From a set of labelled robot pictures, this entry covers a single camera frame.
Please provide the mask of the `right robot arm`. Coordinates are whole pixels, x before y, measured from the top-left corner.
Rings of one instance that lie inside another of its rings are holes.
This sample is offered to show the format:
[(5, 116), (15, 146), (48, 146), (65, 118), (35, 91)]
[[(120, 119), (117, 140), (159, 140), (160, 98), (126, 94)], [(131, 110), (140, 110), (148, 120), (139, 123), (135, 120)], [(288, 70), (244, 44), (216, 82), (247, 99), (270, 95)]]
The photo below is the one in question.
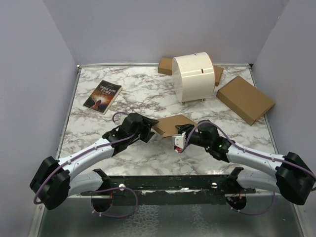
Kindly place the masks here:
[(189, 145), (204, 148), (213, 158), (250, 167), (227, 180), (227, 188), (238, 193), (243, 188), (261, 189), (281, 194), (296, 205), (304, 205), (315, 191), (316, 176), (299, 155), (260, 152), (232, 139), (216, 124), (202, 120), (197, 125), (176, 125), (172, 145), (183, 153)]

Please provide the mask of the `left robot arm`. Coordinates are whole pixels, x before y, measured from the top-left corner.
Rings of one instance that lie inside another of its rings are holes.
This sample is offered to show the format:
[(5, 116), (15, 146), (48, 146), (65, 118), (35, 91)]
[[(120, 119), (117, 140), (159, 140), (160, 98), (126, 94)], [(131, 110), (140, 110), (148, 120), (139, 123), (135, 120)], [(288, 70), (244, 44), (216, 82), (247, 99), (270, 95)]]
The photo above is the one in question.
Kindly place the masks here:
[(109, 189), (107, 180), (95, 171), (87, 175), (82, 172), (139, 140), (148, 143), (154, 135), (152, 128), (158, 123), (156, 119), (129, 113), (119, 125), (87, 148), (65, 158), (45, 158), (30, 182), (35, 193), (33, 203), (44, 204), (48, 210), (53, 210), (72, 195), (87, 191), (105, 194)]

